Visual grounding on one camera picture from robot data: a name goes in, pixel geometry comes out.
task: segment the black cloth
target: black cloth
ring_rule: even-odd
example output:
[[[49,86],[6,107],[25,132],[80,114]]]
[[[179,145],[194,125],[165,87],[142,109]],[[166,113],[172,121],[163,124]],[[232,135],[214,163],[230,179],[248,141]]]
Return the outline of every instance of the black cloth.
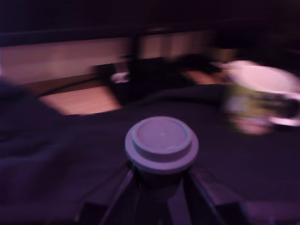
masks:
[[[151,116],[175,117],[194,130],[200,150],[192,170],[204,166],[249,200],[300,201],[300,129],[239,134],[224,123],[224,91],[196,85],[112,112],[62,116],[1,80],[0,221],[30,220],[36,210],[40,219],[73,218],[84,202],[109,204],[128,171],[125,135]]]

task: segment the mug handle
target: mug handle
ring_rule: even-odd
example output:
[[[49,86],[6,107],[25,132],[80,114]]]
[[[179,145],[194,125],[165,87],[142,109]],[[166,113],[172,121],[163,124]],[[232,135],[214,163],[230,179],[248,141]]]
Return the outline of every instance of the mug handle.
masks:
[[[286,99],[293,99],[299,102],[300,104],[300,94],[298,93],[288,93],[285,94]],[[279,125],[298,127],[300,126],[300,110],[297,115],[293,118],[282,118],[282,117],[271,117],[271,122]]]

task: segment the dark fabric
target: dark fabric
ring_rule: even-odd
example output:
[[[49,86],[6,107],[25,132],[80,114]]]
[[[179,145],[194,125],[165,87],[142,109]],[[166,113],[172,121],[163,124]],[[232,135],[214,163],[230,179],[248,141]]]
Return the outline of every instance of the dark fabric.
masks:
[[[162,91],[121,110],[62,116],[0,81],[0,214],[28,211],[26,219],[34,218],[26,205],[40,204],[53,206],[45,218],[71,218],[86,201],[109,204],[128,171],[125,135],[150,116],[175,117],[195,131],[200,150],[192,170],[204,166],[250,200],[300,200],[299,128],[264,137],[236,133],[219,109],[224,90],[197,85]],[[19,210],[12,213],[11,207]]]

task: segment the cable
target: cable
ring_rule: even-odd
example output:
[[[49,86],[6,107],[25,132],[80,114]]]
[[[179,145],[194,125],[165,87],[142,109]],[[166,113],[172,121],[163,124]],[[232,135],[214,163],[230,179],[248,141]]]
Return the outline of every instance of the cable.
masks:
[[[58,88],[54,88],[54,89],[48,90],[48,91],[46,91],[44,93],[41,93],[41,94],[38,95],[38,97],[42,97],[42,96],[46,96],[46,95],[51,95],[51,94],[54,94],[54,93],[56,93],[57,91],[59,91],[61,89],[65,89],[65,88],[68,88],[68,87],[76,86],[76,85],[79,85],[79,84],[82,84],[82,83],[86,83],[86,82],[90,82],[90,81],[94,81],[94,80],[98,80],[98,79],[99,79],[98,77],[94,77],[94,78],[90,78],[90,79],[87,79],[87,80],[84,80],[84,81],[78,81],[78,82],[75,82],[75,83],[69,83],[69,84],[60,86]]]

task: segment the mug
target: mug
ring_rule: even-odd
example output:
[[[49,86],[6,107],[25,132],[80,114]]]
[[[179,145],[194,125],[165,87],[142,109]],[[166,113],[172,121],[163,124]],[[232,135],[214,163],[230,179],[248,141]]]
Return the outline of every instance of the mug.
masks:
[[[249,65],[239,67],[230,79],[224,112],[236,130],[263,135],[276,124],[300,126],[300,112],[292,118],[282,115],[291,99],[300,103],[297,77],[277,68]]]

